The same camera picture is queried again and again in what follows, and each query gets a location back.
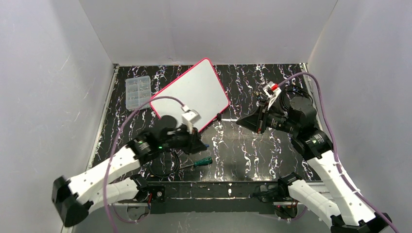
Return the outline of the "white marker pen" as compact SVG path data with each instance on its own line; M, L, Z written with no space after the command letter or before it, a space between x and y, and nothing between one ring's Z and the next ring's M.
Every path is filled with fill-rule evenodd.
M225 119L219 119L218 121L223 121L223 122L236 122L237 119L225 118Z

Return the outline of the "pink framed whiteboard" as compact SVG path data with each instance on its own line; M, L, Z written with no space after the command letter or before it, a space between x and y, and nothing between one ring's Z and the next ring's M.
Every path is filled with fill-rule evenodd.
M223 84L208 58L199 61L152 98L161 96L174 97L196 111L200 118L194 122L194 127L200 132L229 106Z

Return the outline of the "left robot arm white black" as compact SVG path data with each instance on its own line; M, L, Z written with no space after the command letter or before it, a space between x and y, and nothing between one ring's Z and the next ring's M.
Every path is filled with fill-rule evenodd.
M93 211L122 200L148 195L150 188L139 175L115 182L123 174L136 170L164 152L180 150L195 154L207 150L196 128L177 126L172 116L163 116L152 128L142 130L114 155L95 167L70 178L53 181L52 202L64 227L73 227Z

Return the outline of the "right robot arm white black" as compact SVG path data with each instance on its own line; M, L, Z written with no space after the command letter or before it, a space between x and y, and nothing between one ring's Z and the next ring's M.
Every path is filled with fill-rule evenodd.
M294 97L287 111L272 110L262 101L248 116L237 120L241 127L255 133L266 128L291 135L294 149L321 178L331 199L310 187L292 173L278 179L278 193L305 205L333 233L380 233L391 224L386 213L378 213L361 198L345 170L336 161L332 140L316 124L317 111L311 99Z

